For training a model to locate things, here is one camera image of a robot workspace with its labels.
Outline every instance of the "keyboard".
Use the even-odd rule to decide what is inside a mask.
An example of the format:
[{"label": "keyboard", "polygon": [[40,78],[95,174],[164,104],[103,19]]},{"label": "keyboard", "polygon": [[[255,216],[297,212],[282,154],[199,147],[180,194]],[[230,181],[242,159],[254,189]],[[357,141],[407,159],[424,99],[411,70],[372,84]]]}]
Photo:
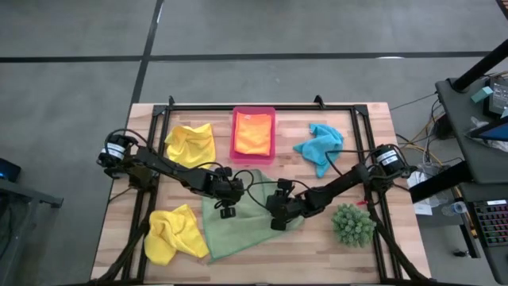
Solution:
[{"label": "keyboard", "polygon": [[508,203],[505,199],[472,203],[487,247],[508,245]]}]

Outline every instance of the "orange cloth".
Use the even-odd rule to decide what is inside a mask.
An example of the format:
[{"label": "orange cloth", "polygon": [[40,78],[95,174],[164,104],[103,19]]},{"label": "orange cloth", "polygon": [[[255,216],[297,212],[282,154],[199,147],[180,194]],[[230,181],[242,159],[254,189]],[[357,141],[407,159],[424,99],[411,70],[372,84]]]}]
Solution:
[{"label": "orange cloth", "polygon": [[271,116],[237,113],[235,151],[251,155],[270,155]]}]

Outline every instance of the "black metal frame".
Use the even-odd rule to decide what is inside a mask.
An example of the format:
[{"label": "black metal frame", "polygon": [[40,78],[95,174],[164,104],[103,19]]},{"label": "black metal frame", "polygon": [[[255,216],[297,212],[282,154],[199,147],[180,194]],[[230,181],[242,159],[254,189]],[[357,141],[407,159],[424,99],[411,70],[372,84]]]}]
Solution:
[{"label": "black metal frame", "polygon": [[[262,106],[259,104],[245,104],[245,106]],[[352,128],[353,133],[355,135],[356,148],[358,150],[363,149],[362,136],[360,131],[360,125],[358,122],[358,116],[360,115],[364,120],[364,128],[365,134],[368,141],[369,149],[375,148],[374,135],[372,133],[370,118],[368,114],[368,108],[366,105],[325,105],[321,96],[317,95],[314,99],[314,103],[306,104],[306,105],[295,105],[295,104],[275,104],[271,105],[276,110],[326,110],[326,111],[345,111],[349,112],[352,119]],[[167,105],[155,105],[152,111],[152,120],[150,121],[150,128],[148,131],[148,144],[150,146],[153,145],[153,140],[155,138],[156,127],[159,121],[160,116],[164,116],[163,125],[160,135],[160,142],[158,153],[163,156],[164,154],[164,138],[167,135],[167,128],[169,126],[170,113],[174,111],[200,111],[200,110],[233,110],[235,105],[233,104],[211,104],[211,105],[183,105],[183,104],[175,104],[175,101],[170,96],[169,104]],[[364,160],[365,155],[363,153],[358,153],[358,160]],[[144,250],[141,250],[140,253],[140,262],[138,264],[136,278],[131,278],[132,271],[132,251],[134,250],[137,242],[142,236],[146,235],[148,232],[148,217],[152,211],[155,210],[156,205],[156,197],[158,192],[158,182],[159,178],[157,178],[157,185],[155,189],[149,190],[149,198],[148,198],[148,208],[147,213],[144,216],[144,219],[140,223],[141,216],[141,208],[144,202],[144,194],[147,192],[138,191],[136,202],[134,204],[133,211],[133,220],[131,222],[130,233],[129,233],[129,242],[125,247],[124,251],[122,251],[119,259],[117,261],[121,261],[121,265],[123,267],[123,272],[121,274],[120,280],[93,280],[96,285],[132,285],[132,284],[143,284],[144,283],[144,275],[146,272],[146,263],[147,257],[144,254]],[[372,199],[372,193],[367,188],[365,189],[365,198]],[[388,210],[387,201],[384,197],[380,198],[380,206],[383,214],[383,224],[389,232],[390,236],[394,237],[394,232],[391,225],[390,212]],[[379,274],[380,282],[383,282],[387,279],[387,268],[384,261],[383,250],[381,246],[381,240],[379,238],[379,233],[376,231],[374,240],[374,253],[376,257],[377,269]],[[397,262],[394,254],[391,254],[391,263],[394,270],[394,278],[396,280],[402,279],[402,272],[400,269],[400,264]]]}]

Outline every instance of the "gray floor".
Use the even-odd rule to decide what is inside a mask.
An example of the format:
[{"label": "gray floor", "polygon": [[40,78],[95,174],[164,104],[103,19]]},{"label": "gray floor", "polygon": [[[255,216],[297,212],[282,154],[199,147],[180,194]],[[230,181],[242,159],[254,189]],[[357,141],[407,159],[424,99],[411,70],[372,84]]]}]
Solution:
[{"label": "gray floor", "polygon": [[[140,55],[155,2],[4,0],[0,57]],[[481,51],[503,41],[507,28],[494,0],[167,0],[153,54]],[[477,60],[150,63],[140,101],[309,102],[320,94],[397,106]],[[104,136],[125,124],[138,67],[0,64],[0,157],[23,167],[23,184],[65,197],[61,210],[39,213],[19,285],[88,279],[111,184],[94,161]],[[394,111],[395,130],[415,135],[434,100]],[[453,140],[432,147],[443,160],[458,156],[455,149]],[[458,228],[421,232],[434,278],[496,284],[484,259],[450,254],[464,247]]]}]

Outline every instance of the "yellow cloth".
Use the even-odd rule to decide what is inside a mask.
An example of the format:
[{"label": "yellow cloth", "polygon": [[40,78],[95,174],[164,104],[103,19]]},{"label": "yellow cloth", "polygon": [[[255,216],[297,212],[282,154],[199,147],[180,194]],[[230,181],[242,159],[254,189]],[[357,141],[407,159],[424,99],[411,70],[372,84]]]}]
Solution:
[{"label": "yellow cloth", "polygon": [[210,123],[196,129],[189,126],[176,126],[164,142],[167,144],[169,159],[187,168],[215,161],[215,143]]},{"label": "yellow cloth", "polygon": [[187,204],[174,211],[153,211],[150,232],[144,239],[144,253],[153,264],[167,265],[176,250],[199,258],[208,255],[198,220]]},{"label": "yellow cloth", "polygon": [[270,155],[271,116],[237,113],[235,151],[243,154]]}]

